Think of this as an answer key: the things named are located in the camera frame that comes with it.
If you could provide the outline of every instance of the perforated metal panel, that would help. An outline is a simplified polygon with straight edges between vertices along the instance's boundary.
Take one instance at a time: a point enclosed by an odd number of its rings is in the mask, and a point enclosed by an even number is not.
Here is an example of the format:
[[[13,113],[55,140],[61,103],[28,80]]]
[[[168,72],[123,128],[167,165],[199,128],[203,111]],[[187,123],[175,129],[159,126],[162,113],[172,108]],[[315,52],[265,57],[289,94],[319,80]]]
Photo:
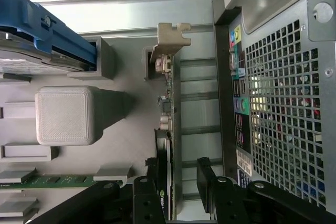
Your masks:
[[[300,20],[248,46],[254,170],[325,208],[319,50],[302,47]]]

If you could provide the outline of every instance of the gray metal wall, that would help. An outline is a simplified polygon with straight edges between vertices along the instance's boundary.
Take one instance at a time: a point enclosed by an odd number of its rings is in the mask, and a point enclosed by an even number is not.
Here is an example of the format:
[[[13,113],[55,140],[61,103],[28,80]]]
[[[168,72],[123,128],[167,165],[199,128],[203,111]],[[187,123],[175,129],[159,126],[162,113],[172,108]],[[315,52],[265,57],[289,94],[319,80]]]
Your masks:
[[[208,156],[223,173],[211,0],[31,0],[84,36],[147,37],[159,22],[192,24],[181,52],[184,208],[179,219],[207,218],[197,195],[195,160]]]

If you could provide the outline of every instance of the green circuit board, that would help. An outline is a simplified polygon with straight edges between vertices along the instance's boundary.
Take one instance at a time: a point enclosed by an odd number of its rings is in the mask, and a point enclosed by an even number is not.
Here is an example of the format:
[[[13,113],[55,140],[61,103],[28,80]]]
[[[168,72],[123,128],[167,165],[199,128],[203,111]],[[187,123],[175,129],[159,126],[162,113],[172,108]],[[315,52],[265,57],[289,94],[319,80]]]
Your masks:
[[[93,175],[34,175],[22,183],[0,184],[0,190],[78,188],[95,184]]]

